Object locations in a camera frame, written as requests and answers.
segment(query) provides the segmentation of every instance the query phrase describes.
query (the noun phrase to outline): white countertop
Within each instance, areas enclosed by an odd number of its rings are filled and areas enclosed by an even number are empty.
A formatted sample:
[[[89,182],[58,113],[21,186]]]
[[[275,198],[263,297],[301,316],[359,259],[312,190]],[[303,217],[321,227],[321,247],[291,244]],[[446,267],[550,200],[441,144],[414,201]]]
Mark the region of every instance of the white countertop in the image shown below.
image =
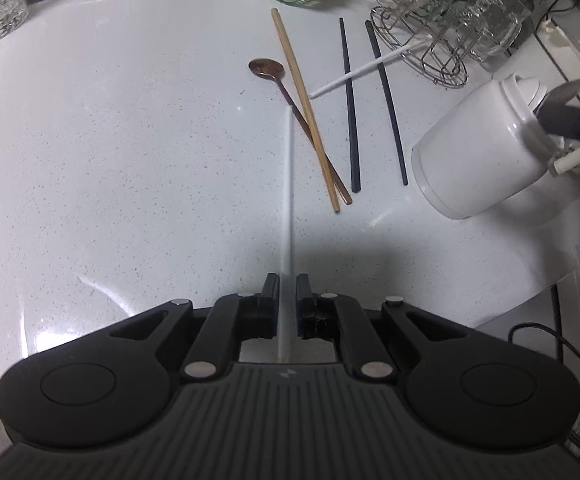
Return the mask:
[[[372,59],[371,0],[311,9],[275,0],[49,0],[0,41],[0,375],[29,353],[171,298],[207,306],[292,273],[378,307],[389,294],[475,326],[576,264],[580,186],[545,176],[465,221],[420,193],[410,150],[489,79],[433,85],[388,66],[411,184],[400,181],[377,72],[355,81],[362,191],[335,215],[304,134],[283,204],[286,105],[247,64],[285,64],[280,8],[308,89]],[[294,93],[291,77],[285,79]],[[314,101],[328,155],[349,185],[344,88]],[[292,212],[291,218],[283,215]]]

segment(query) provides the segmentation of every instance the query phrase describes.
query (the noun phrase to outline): spoon bowl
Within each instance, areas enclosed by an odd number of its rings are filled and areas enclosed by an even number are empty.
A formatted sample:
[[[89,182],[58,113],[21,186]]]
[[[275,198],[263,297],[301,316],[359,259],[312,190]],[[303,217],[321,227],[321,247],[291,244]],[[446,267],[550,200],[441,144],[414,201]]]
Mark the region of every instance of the spoon bowl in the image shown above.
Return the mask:
[[[274,59],[259,57],[248,63],[254,75],[266,79],[280,80],[284,75],[284,66]]]

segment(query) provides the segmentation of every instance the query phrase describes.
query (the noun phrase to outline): white plastic stick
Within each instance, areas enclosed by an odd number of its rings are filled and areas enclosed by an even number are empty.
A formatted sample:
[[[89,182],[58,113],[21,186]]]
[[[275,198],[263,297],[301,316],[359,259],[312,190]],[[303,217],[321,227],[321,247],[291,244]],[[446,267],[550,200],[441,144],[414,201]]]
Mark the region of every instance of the white plastic stick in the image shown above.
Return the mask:
[[[565,173],[570,171],[575,166],[580,164],[580,146],[573,152],[568,153],[561,158],[554,161],[554,171],[557,174]]]
[[[292,272],[292,149],[294,147],[294,115],[286,108],[286,142],[284,149],[284,187],[281,205],[281,241],[279,312],[276,327],[277,361],[290,361],[292,334],[296,333],[294,319],[294,273]]]
[[[335,79],[332,83],[328,83],[326,86],[323,86],[323,87],[319,88],[318,90],[312,92],[310,94],[310,99],[315,99],[315,98],[325,94],[326,92],[329,92],[333,88],[336,88],[344,81],[347,81],[348,79],[356,77],[359,74],[365,72],[369,68],[372,68],[373,66],[377,66],[379,63],[385,63],[386,61],[390,61],[392,58],[400,56],[404,52],[407,52],[407,51],[409,51],[413,48],[416,48],[419,45],[422,45],[422,44],[427,43],[427,42],[428,42],[428,40],[410,41],[409,43],[407,43],[403,46],[400,46],[396,50],[391,50],[390,52],[388,52],[388,54],[384,54],[381,57],[377,57],[376,59],[373,59],[372,61],[366,63],[365,65],[360,66],[359,68],[352,70],[351,72],[348,72],[347,74],[344,74],[341,77]]]

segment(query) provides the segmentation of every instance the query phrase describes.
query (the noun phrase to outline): white container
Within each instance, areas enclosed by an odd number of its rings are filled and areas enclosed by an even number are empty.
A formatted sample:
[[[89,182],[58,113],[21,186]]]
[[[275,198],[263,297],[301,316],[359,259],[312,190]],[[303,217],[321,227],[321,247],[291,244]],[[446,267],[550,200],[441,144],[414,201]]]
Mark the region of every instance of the white container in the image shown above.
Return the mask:
[[[538,39],[530,36],[494,73],[494,79],[502,80],[517,73],[521,77],[537,78],[548,90],[567,80],[580,79],[580,41],[571,40],[561,27],[550,21],[543,22],[536,34]],[[568,104],[580,107],[577,98]]]
[[[537,181],[557,151],[512,74],[477,88],[412,151],[426,199],[443,215],[468,218]]]

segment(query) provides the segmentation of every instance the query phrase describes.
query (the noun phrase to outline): spoon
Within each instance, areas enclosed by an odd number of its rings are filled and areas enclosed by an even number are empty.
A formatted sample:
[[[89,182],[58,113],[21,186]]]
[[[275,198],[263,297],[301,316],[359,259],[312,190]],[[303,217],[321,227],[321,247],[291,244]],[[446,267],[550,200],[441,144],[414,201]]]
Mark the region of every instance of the spoon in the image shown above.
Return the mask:
[[[294,104],[294,101],[292,100],[292,97],[290,97],[288,90],[286,90],[286,87],[281,82],[281,78],[284,75],[284,66],[278,61],[275,61],[274,59],[259,58],[253,59],[251,62],[249,62],[248,67],[254,75],[257,75],[264,79],[272,79],[276,82],[276,85],[279,87],[279,90],[281,90],[281,93],[286,98],[286,102],[288,102],[288,104],[292,108],[292,112],[294,113],[296,120],[299,121],[299,124],[304,129],[305,134],[308,136],[310,143],[314,147],[314,141],[312,140],[312,134],[310,133],[310,126],[308,126],[308,123],[305,121],[304,116],[301,114],[299,108],[296,107],[296,104]],[[346,185],[343,184],[342,179],[339,177],[337,171],[332,166],[330,159],[327,160],[328,160],[328,168],[330,169],[330,174],[332,175],[334,185],[337,187],[337,190],[339,191],[339,194],[341,195],[343,202],[345,202],[348,205],[352,204],[352,197],[350,196],[350,193],[346,189]]]

